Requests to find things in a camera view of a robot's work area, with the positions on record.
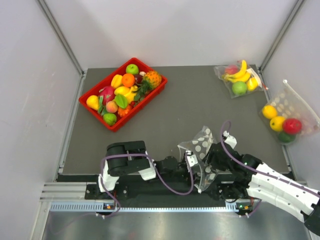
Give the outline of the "green fake apple in tray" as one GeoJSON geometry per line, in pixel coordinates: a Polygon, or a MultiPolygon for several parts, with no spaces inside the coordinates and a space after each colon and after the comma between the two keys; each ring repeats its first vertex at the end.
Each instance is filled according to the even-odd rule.
{"type": "Polygon", "coordinates": [[[126,66],[125,72],[127,74],[137,75],[140,73],[139,67],[136,64],[129,64],[126,66]]]}

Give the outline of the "yellow bananas in bag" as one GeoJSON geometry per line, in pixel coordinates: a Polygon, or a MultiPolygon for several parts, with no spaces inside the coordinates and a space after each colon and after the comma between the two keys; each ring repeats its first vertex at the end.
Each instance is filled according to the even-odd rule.
{"type": "Polygon", "coordinates": [[[248,67],[247,61],[242,60],[240,63],[240,66],[238,66],[238,67],[239,67],[239,72],[232,74],[232,75],[224,73],[222,78],[225,81],[229,81],[231,83],[236,83],[236,82],[244,82],[245,83],[245,82],[247,82],[251,77],[251,74],[247,70],[247,67],[248,67]]]}

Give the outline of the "clear polka dot zip bag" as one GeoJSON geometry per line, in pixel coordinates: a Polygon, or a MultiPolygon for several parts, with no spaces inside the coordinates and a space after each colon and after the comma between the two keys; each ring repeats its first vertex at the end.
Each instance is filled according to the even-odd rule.
{"type": "Polygon", "coordinates": [[[184,141],[177,145],[181,161],[185,160],[185,151],[192,151],[197,157],[200,166],[200,181],[195,183],[194,187],[199,194],[207,190],[217,177],[217,171],[211,170],[211,167],[204,160],[211,145],[216,142],[210,128],[204,126],[192,140],[184,141]]]}

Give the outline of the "clear zip bag with bananas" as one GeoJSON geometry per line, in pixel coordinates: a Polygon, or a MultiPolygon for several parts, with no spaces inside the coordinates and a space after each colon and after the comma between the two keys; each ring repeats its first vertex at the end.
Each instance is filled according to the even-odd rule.
{"type": "Polygon", "coordinates": [[[228,89],[231,99],[269,89],[244,59],[235,64],[214,66],[213,70],[228,89]]]}

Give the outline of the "green fake fruit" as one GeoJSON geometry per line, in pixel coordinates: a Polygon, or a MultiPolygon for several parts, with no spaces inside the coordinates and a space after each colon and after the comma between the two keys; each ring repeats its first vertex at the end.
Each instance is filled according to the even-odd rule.
{"type": "Polygon", "coordinates": [[[128,106],[128,100],[122,94],[116,95],[114,98],[114,101],[118,105],[119,108],[125,109],[128,106]]]}

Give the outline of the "green fake lime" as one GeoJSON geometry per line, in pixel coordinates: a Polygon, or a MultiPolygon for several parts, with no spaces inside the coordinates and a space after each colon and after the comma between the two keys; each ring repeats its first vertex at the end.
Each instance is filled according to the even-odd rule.
{"type": "Polygon", "coordinates": [[[107,125],[113,126],[117,122],[117,116],[114,113],[105,113],[103,120],[107,125]]]}

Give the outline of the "yellow fake pear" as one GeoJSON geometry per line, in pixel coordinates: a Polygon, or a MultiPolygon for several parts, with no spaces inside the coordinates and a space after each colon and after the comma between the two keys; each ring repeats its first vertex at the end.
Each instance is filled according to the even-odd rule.
{"type": "Polygon", "coordinates": [[[89,108],[91,108],[95,111],[98,111],[98,109],[100,107],[99,97],[97,95],[90,95],[86,100],[86,105],[89,108]]]}

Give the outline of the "dark red fake plum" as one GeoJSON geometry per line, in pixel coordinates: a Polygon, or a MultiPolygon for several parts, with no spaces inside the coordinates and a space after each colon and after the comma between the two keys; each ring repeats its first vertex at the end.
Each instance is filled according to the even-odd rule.
{"type": "Polygon", "coordinates": [[[134,79],[136,84],[140,84],[142,82],[143,77],[140,74],[135,74],[134,79]]]}

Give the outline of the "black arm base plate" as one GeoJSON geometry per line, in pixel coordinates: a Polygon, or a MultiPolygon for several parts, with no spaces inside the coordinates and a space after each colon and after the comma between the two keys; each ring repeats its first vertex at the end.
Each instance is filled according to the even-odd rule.
{"type": "MultiPolygon", "coordinates": [[[[187,176],[177,177],[165,175],[165,184],[173,190],[186,193],[191,188],[191,179],[187,176]]],[[[213,200],[228,200],[228,199],[249,199],[246,188],[240,182],[232,183],[221,182],[222,178],[218,176],[209,187],[200,192],[197,187],[194,187],[189,197],[210,197],[213,200]]],[[[159,178],[144,181],[139,175],[122,176],[116,182],[114,190],[110,193],[117,200],[129,200],[138,196],[178,196],[170,191],[159,178]]],[[[89,184],[86,187],[84,198],[86,200],[107,200],[110,198],[106,192],[103,192],[98,183],[89,184]]]]}

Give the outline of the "yellow fruit in bag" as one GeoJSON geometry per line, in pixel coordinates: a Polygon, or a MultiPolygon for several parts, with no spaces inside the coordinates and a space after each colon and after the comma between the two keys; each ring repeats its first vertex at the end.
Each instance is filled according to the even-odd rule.
{"type": "Polygon", "coordinates": [[[251,77],[247,82],[246,82],[246,87],[248,92],[253,92],[255,89],[259,87],[259,82],[255,77],[251,77]]]}

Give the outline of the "fake pineapple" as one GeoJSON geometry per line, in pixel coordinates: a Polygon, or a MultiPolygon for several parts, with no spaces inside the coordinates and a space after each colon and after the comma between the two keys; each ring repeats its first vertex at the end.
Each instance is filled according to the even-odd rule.
{"type": "Polygon", "coordinates": [[[145,98],[147,94],[156,89],[162,82],[162,76],[157,71],[147,72],[138,84],[138,89],[135,91],[134,101],[139,102],[145,98]]]}

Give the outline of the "yellow lemon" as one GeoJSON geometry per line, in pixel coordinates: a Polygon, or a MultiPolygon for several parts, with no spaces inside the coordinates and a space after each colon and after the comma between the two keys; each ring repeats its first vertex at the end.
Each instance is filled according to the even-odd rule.
{"type": "Polygon", "coordinates": [[[275,116],[270,120],[269,126],[273,131],[281,132],[283,130],[283,123],[285,120],[286,118],[283,116],[275,116]]]}
{"type": "Polygon", "coordinates": [[[272,105],[265,105],[262,108],[262,115],[266,118],[271,120],[272,118],[275,118],[278,116],[278,112],[276,108],[272,105]]]}

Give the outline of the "red peach fake fruit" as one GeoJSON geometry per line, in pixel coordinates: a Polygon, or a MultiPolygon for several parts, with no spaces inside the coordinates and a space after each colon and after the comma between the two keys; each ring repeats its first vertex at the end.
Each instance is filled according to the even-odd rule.
{"type": "Polygon", "coordinates": [[[109,101],[105,105],[105,109],[108,113],[115,114],[118,111],[118,105],[115,101],[109,101]]]}

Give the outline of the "orange fake carved fruit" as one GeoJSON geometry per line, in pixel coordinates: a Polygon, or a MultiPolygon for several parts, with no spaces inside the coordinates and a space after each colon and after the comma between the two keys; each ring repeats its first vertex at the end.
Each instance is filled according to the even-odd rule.
{"type": "Polygon", "coordinates": [[[125,117],[132,110],[131,105],[127,105],[125,108],[118,107],[117,114],[120,118],[125,117]]]}

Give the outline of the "pink fake dragon fruit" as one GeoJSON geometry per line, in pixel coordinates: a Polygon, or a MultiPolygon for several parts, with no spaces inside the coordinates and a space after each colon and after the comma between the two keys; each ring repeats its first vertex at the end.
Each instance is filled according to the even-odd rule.
{"type": "Polygon", "coordinates": [[[104,88],[99,90],[99,109],[97,113],[100,116],[103,116],[104,114],[108,113],[106,110],[106,103],[110,101],[114,101],[115,99],[115,94],[114,94],[115,89],[112,86],[105,86],[104,88]]]}

